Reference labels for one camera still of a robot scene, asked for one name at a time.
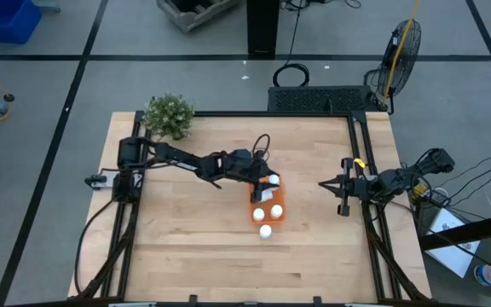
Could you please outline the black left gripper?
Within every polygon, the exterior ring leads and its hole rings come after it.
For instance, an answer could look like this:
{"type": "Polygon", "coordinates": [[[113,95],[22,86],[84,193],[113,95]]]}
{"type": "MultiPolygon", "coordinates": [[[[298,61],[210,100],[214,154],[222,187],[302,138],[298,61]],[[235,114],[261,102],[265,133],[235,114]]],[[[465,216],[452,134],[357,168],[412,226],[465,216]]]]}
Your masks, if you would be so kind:
{"type": "Polygon", "coordinates": [[[237,182],[249,183],[251,191],[251,203],[263,201],[263,191],[259,188],[262,178],[271,174],[264,156],[267,151],[258,149],[253,152],[247,149],[237,149],[227,156],[227,179],[237,182]]]}

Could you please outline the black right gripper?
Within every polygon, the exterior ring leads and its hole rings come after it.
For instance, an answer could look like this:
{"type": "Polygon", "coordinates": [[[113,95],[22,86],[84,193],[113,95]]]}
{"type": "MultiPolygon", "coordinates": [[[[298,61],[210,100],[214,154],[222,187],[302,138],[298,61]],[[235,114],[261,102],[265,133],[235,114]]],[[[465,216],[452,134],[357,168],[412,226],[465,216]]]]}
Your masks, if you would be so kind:
{"type": "Polygon", "coordinates": [[[363,171],[367,164],[359,158],[343,158],[341,160],[343,173],[318,183],[319,186],[327,186],[327,190],[332,192],[337,198],[342,199],[341,204],[338,206],[338,215],[343,217],[349,215],[349,197],[356,197],[359,200],[369,200],[373,197],[372,185],[374,176],[359,175],[358,177],[352,177],[350,170],[355,166],[358,166],[359,170],[363,171]]]}

